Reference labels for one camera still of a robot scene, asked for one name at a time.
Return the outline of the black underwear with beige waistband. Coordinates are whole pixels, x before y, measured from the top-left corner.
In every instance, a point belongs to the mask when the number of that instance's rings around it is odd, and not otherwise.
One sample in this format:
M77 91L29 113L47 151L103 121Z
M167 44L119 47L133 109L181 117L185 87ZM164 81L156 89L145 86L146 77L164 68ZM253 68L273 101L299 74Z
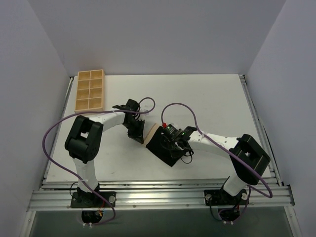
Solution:
M158 123L145 122L143 146L162 162L172 167L184 153L180 150L172 150L171 145L166 142L162 133L163 128Z

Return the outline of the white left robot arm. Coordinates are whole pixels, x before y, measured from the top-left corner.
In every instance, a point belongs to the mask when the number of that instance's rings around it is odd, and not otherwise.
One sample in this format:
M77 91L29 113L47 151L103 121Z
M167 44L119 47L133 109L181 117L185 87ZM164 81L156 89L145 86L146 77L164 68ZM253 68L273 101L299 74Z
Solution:
M89 117L77 116L66 139L65 149L73 158L79 176L77 193L88 207L96 206L100 200L94 159L100 149L102 134L117 125L127 128L129 138L144 143L145 121L133 113L118 110Z

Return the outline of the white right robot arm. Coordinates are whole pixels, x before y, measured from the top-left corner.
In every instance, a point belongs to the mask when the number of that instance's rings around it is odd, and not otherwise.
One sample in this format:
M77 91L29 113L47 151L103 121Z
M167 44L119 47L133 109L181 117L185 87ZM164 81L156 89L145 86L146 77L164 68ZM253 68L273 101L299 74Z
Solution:
M267 169L271 158L249 134L225 137L186 127L184 130L168 125L162 130L163 144L171 150L193 154L196 150L230 157L234 173L219 192L223 203L232 203L247 185L255 186Z

